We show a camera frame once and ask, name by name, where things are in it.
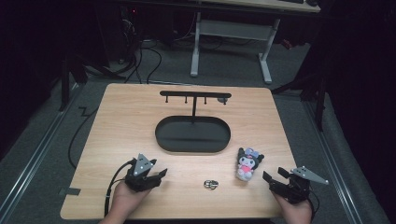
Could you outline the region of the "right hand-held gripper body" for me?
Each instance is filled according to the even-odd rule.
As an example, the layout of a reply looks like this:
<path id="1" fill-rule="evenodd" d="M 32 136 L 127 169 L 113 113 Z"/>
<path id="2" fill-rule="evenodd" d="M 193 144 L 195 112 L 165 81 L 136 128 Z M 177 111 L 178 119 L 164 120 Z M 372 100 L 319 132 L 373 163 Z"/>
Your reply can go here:
<path id="1" fill-rule="evenodd" d="M 285 198 L 289 203 L 296 204 L 309 198 L 310 183 L 312 181 L 319 184 L 328 185 L 329 181 L 312 172 L 305 166 L 293 168 L 290 171 L 289 183 L 284 184 L 277 181 L 274 193 Z"/>

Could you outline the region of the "white frame desk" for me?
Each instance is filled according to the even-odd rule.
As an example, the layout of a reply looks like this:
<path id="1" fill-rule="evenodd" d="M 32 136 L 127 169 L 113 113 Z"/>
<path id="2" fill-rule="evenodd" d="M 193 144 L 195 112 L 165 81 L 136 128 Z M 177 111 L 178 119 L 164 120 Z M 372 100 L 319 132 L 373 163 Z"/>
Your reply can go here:
<path id="1" fill-rule="evenodd" d="M 237 9 L 265 9 L 275 13 L 302 13 L 309 15 L 320 12 L 317 4 L 311 0 L 197 0 L 199 7 L 205 4 L 217 4 L 219 7 L 236 7 Z M 199 74 L 200 60 L 200 37 L 202 35 L 239 38 L 247 40 L 264 41 L 263 52 L 258 54 L 259 63 L 262 70 L 263 80 L 266 84 L 272 83 L 267 57 L 276 37 L 280 24 L 280 17 L 276 16 L 271 25 L 260 25 L 258 23 L 246 23 L 238 21 L 225 21 L 221 19 L 202 19 L 201 13 L 196 13 L 194 49 L 191 58 L 191 76 L 197 77 Z"/>

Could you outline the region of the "metal floor rail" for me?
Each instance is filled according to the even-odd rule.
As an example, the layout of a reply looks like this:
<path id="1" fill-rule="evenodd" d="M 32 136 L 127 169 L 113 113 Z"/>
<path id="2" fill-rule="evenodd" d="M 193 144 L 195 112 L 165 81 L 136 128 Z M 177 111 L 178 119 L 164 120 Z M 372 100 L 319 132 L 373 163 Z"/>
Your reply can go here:
<path id="1" fill-rule="evenodd" d="M 323 154 L 325 164 L 330 173 L 332 184 L 335 187 L 338 198 L 345 210 L 346 217 L 349 223 L 362 224 L 361 215 L 356 207 L 356 204 L 354 203 L 350 190 L 340 172 L 336 160 L 332 155 L 332 151 L 325 137 L 325 134 L 318 128 L 318 125 L 316 124 L 314 107 L 308 102 L 302 102 L 302 105 L 304 107 L 305 113 L 310 119 L 310 123 L 313 126 L 316 136 L 318 137 L 318 140 L 320 142 L 320 150 Z"/>
<path id="2" fill-rule="evenodd" d="M 83 84 L 73 84 L 70 99 L 61 109 L 61 87 L 52 90 L 49 100 L 29 119 L 26 128 L 0 161 L 0 224 L 6 224 L 37 169 L 47 155 L 70 105 Z"/>

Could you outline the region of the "person's left hand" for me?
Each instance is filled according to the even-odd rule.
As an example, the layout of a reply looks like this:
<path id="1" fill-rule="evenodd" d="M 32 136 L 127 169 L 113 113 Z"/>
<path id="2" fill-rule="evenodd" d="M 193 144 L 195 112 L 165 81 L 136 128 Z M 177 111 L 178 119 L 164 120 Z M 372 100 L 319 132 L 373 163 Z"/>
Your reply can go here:
<path id="1" fill-rule="evenodd" d="M 125 220 L 149 195 L 150 189 L 135 192 L 131 190 L 123 181 L 116 187 L 112 198 L 112 204 L 107 216 L 121 217 Z"/>

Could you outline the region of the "black and pink plush keychain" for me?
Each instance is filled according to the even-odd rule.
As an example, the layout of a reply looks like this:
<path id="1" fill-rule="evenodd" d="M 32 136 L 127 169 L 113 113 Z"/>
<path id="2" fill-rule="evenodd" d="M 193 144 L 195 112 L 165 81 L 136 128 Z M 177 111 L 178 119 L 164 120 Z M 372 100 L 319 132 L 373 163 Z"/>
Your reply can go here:
<path id="1" fill-rule="evenodd" d="M 263 159 L 264 155 L 259 151 L 251 147 L 246 149 L 240 147 L 237 153 L 236 177 L 242 181 L 248 182 Z"/>

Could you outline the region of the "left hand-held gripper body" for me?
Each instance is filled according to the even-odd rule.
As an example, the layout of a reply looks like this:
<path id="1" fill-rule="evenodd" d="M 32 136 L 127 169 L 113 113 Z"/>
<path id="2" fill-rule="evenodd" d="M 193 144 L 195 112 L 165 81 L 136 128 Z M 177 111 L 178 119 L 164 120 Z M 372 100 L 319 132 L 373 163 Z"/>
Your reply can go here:
<path id="1" fill-rule="evenodd" d="M 133 159 L 132 167 L 127 171 L 126 185 L 135 192 L 155 188 L 156 180 L 152 176 L 148 176 L 152 167 L 153 163 L 139 153 L 137 158 Z"/>

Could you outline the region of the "black key rack with tray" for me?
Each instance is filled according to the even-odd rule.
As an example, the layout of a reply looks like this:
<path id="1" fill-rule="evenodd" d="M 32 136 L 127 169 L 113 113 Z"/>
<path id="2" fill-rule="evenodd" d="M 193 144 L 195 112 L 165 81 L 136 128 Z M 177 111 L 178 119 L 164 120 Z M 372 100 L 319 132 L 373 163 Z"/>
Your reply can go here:
<path id="1" fill-rule="evenodd" d="M 189 116 L 169 116 L 156 126 L 155 137 L 158 145 L 175 153 L 218 153 L 226 148 L 231 139 L 231 129 L 223 119 L 209 116 L 197 116 L 197 102 L 208 98 L 231 98 L 228 92 L 202 91 L 160 91 L 168 102 L 170 96 L 192 99 L 192 110 Z"/>

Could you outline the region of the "dark computer tower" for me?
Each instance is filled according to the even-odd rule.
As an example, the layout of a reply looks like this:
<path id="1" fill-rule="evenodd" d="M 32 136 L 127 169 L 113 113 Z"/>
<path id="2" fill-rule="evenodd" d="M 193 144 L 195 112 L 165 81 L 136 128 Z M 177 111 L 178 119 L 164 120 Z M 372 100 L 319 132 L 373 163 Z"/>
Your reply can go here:
<path id="1" fill-rule="evenodd" d="M 124 59 L 128 63 L 135 61 L 134 55 L 139 45 L 140 30 L 138 24 L 137 9 L 135 7 L 120 7 L 121 32 L 126 45 Z"/>

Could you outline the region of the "black metal stand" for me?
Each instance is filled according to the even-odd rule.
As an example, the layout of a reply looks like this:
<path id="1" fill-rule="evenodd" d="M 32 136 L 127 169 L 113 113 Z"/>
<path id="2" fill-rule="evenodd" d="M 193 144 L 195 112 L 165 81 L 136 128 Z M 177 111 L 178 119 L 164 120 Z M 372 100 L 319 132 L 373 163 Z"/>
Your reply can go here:
<path id="1" fill-rule="evenodd" d="M 315 73 L 305 77 L 297 77 L 281 87 L 271 90 L 272 94 L 280 94 L 286 90 L 301 90 L 300 99 L 302 101 L 316 101 L 314 122 L 317 128 L 322 132 L 322 116 L 325 109 L 325 92 L 327 76 L 324 73 Z"/>
<path id="2" fill-rule="evenodd" d="M 73 77 L 77 84 L 87 83 L 88 75 L 85 70 L 86 65 L 107 77 L 121 79 L 121 76 L 118 76 L 115 72 L 104 68 L 98 63 L 94 63 L 75 53 L 67 53 L 63 60 L 63 73 L 61 75 L 61 111 L 65 111 L 70 102 L 70 77 Z"/>

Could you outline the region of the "person's right hand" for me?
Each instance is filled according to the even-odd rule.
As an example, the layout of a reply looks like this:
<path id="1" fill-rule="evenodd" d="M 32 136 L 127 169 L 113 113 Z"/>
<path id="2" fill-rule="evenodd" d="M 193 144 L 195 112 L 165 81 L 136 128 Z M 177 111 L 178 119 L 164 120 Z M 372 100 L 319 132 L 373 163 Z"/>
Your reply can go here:
<path id="1" fill-rule="evenodd" d="M 273 196 L 278 202 L 282 217 L 287 224 L 311 224 L 313 211 L 308 200 L 292 204 L 274 192 Z"/>

